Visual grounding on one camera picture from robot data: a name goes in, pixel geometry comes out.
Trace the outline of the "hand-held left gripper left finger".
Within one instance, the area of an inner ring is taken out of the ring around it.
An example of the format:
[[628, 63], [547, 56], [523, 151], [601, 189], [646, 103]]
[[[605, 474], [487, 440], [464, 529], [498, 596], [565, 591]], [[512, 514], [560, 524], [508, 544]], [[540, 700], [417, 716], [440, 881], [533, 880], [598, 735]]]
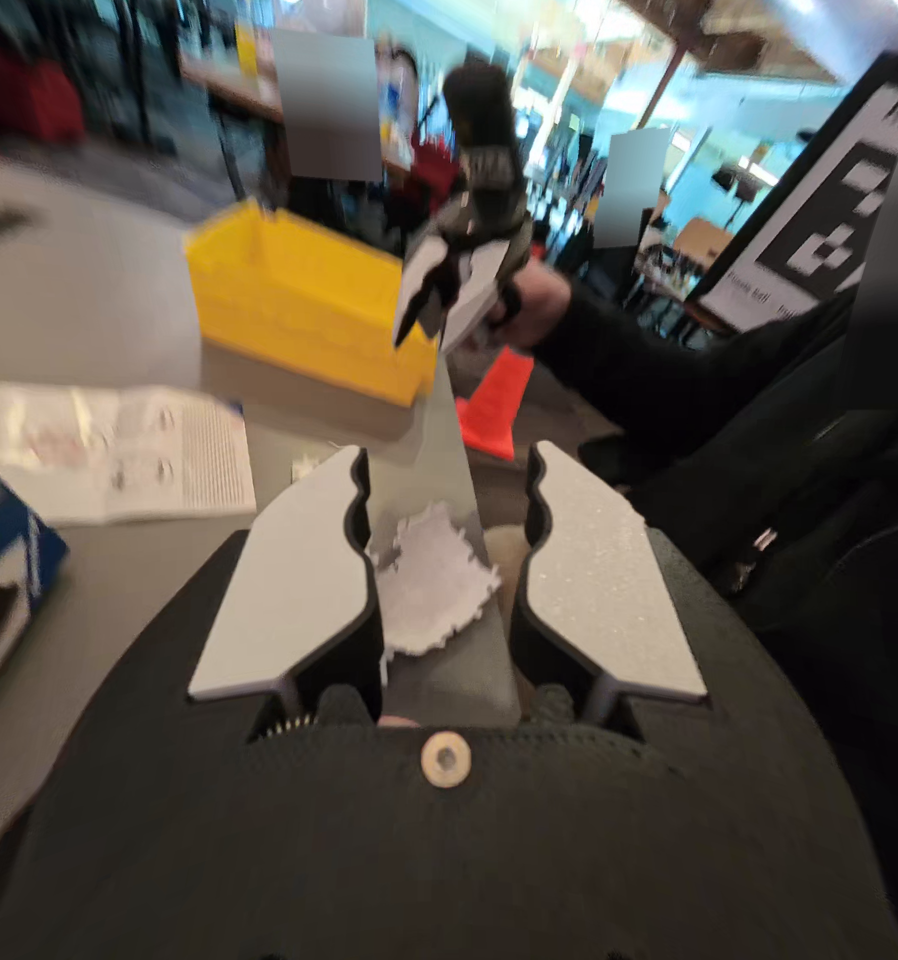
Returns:
[[367, 450], [348, 445], [255, 518], [223, 594], [188, 696], [274, 696], [289, 718], [323, 692], [359, 693], [382, 714], [382, 616], [373, 566]]

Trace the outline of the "partly built white puzzle ball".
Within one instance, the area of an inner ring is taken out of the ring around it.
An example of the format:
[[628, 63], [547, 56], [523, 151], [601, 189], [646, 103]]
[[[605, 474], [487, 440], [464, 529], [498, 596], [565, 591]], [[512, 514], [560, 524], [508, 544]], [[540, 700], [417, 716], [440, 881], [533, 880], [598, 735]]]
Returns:
[[477, 557], [444, 502], [401, 520], [392, 549], [391, 562], [376, 562], [374, 570], [385, 666], [444, 649], [482, 617], [502, 585], [498, 568]]

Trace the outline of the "black and white marker board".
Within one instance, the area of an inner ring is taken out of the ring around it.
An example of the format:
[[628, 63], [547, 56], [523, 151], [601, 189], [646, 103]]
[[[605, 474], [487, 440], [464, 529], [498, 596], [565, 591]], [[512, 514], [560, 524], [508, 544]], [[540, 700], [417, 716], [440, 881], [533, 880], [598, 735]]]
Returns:
[[880, 54], [687, 295], [700, 324], [745, 332], [861, 279], [898, 163], [898, 54]]

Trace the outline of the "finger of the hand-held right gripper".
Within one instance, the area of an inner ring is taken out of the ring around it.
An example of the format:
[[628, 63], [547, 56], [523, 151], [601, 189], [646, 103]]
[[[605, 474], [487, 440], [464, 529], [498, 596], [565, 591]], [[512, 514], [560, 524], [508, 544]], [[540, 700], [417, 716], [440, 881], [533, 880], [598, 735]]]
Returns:
[[509, 240], [492, 240], [459, 256], [459, 290], [445, 315], [440, 354], [450, 354], [466, 342], [499, 302], [498, 277], [510, 246]]
[[441, 234], [417, 238], [407, 254], [392, 326], [398, 350], [415, 328], [429, 340], [441, 339], [449, 306], [457, 294], [457, 260]]

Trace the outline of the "person's right forearm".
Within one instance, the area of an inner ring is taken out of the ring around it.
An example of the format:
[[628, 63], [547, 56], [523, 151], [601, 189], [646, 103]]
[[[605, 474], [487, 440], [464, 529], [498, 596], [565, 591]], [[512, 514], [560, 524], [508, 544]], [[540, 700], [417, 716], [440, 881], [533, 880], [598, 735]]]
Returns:
[[693, 350], [576, 284], [564, 316], [532, 353], [636, 447], [681, 459], [837, 343], [858, 290], [854, 284], [804, 314]]

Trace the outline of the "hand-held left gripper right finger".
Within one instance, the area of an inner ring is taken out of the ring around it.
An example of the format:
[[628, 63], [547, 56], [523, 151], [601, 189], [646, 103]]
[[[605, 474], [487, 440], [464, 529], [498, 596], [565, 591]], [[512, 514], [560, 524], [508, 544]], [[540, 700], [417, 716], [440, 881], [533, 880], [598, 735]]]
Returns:
[[698, 705], [708, 690], [629, 500], [549, 440], [527, 455], [528, 545], [510, 618], [515, 666], [583, 722], [623, 697]]

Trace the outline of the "red chairs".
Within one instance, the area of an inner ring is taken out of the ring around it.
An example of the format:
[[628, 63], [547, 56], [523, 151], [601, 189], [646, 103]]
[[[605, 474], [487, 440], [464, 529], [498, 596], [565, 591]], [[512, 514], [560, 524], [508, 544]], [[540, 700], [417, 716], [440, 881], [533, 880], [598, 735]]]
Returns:
[[83, 142], [83, 103], [58, 64], [25, 64], [0, 52], [0, 132], [47, 144]]

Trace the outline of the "orange traffic cone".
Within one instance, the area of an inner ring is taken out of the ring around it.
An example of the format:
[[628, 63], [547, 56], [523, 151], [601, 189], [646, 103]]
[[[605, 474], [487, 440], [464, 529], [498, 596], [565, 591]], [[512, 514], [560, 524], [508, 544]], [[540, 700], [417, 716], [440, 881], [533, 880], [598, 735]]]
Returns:
[[455, 400], [460, 435], [468, 450], [515, 461], [514, 423], [534, 367], [531, 356], [505, 346], [472, 395]]

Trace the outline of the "printed instruction leaflet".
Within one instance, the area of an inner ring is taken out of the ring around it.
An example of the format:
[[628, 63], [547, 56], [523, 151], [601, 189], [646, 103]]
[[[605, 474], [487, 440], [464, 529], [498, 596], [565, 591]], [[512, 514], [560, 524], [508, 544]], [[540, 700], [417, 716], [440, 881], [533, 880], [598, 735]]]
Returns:
[[160, 386], [0, 382], [0, 479], [55, 527], [256, 511], [241, 408]]

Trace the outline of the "person's legs in black pants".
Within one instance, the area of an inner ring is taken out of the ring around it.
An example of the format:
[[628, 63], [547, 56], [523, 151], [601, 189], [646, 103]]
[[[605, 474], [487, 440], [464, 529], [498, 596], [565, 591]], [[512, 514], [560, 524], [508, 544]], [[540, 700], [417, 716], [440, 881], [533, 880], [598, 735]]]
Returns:
[[726, 599], [834, 748], [898, 874], [898, 411], [845, 410], [821, 379], [746, 401], [702, 388], [578, 388], [622, 429], [588, 469]]

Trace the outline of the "person's right hand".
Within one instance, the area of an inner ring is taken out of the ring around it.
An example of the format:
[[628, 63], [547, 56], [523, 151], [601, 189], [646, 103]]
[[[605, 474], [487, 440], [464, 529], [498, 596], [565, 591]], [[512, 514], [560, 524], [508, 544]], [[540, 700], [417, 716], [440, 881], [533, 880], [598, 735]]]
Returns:
[[569, 280], [538, 258], [530, 258], [500, 290], [484, 319], [492, 346], [531, 353], [559, 325], [571, 304]]

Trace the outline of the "blue cardboard box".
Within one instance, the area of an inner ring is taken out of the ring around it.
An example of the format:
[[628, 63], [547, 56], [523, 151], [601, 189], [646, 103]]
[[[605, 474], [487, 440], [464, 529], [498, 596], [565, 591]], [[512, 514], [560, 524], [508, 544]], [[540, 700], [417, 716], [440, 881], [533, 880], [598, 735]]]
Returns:
[[0, 479], [0, 672], [68, 556], [68, 546]]

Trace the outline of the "yellow plastic bin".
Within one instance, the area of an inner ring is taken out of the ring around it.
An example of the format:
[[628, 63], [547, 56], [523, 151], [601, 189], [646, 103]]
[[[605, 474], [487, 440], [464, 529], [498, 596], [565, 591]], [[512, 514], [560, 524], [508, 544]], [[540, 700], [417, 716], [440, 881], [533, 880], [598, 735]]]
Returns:
[[411, 407], [433, 390], [438, 345], [393, 346], [402, 261], [249, 199], [183, 245], [203, 339], [335, 387]]

